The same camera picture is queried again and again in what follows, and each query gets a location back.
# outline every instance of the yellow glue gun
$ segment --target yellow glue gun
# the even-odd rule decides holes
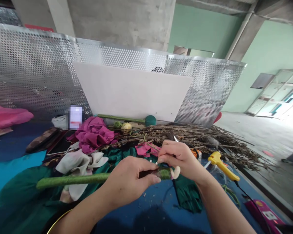
[[[232,171],[230,171],[229,168],[227,168],[225,164],[220,160],[220,157],[220,153],[216,151],[208,157],[208,161],[210,161],[211,164],[219,167],[219,169],[222,170],[223,173],[225,173],[225,175],[228,176],[230,180],[240,181],[240,177],[236,176]]]

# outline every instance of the ceiling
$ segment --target ceiling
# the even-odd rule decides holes
[[[244,17],[257,0],[176,0],[187,5],[227,15]],[[268,20],[293,24],[293,0],[259,0],[255,14]]]

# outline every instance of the bundle of dried branches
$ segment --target bundle of dried branches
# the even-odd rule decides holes
[[[264,161],[261,155],[249,149],[247,144],[242,142],[251,143],[214,125],[211,129],[196,125],[156,125],[143,127],[116,136],[118,142],[108,146],[121,146],[132,141],[152,142],[156,145],[161,145],[164,140],[168,140],[166,133],[169,130],[172,130],[180,142],[191,145],[203,153],[211,153],[215,150],[211,149],[211,143],[207,142],[207,138],[212,137],[216,139],[219,142],[218,146],[223,146],[230,152],[230,154],[222,153],[222,155],[233,164],[242,165],[256,171],[259,170],[259,167],[265,169],[270,169],[271,167],[271,164]]]

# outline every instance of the green ball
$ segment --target green ball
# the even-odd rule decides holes
[[[148,115],[146,117],[146,127],[150,125],[156,125],[156,118],[153,115]]]

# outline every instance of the brown pouch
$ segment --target brown pouch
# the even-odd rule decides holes
[[[55,127],[48,129],[26,147],[26,153],[36,153],[46,150],[60,135],[61,129]]]

